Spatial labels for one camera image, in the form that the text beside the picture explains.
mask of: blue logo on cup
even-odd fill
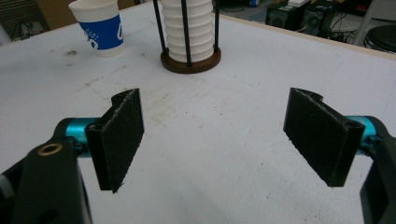
[[[80,22],[93,49],[114,49],[123,42],[120,15],[106,21]]]

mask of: stacked white cups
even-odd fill
[[[162,0],[163,23],[169,56],[180,63],[187,61],[183,17],[180,0]],[[191,61],[198,63],[213,54],[213,5],[212,0],[186,0],[189,24]]]

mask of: black metal rod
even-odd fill
[[[158,31],[160,32],[161,46],[163,47],[163,54],[166,55],[168,52],[166,51],[165,40],[163,38],[163,24],[161,23],[160,10],[158,9],[158,0],[153,0],[153,3],[155,17],[157,18]]]
[[[215,10],[215,52],[219,52],[219,13],[220,13],[220,0],[216,0]]]
[[[186,0],[181,0],[181,13],[183,15],[184,39],[186,43],[187,66],[191,67],[191,51],[190,51],[190,36],[189,36],[189,21],[187,18],[187,3]]]

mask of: white table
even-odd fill
[[[140,88],[146,132],[120,191],[100,191],[79,159],[94,223],[363,222],[371,159],[356,157],[346,186],[328,188],[282,130],[289,90],[395,135],[395,56],[221,17],[221,62],[184,76],[161,65],[152,3],[120,15],[117,57],[97,57],[77,24],[0,48],[1,171],[61,119],[101,117],[112,95]]]

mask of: brown wooden base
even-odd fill
[[[161,54],[161,61],[163,63],[163,67],[167,70],[179,73],[179,74],[195,74],[201,73],[211,69],[212,67],[216,66],[221,59],[221,50],[219,49],[218,52],[214,52],[213,55],[201,62],[192,63],[191,67],[187,66],[187,63],[179,63],[169,57],[169,54]]]

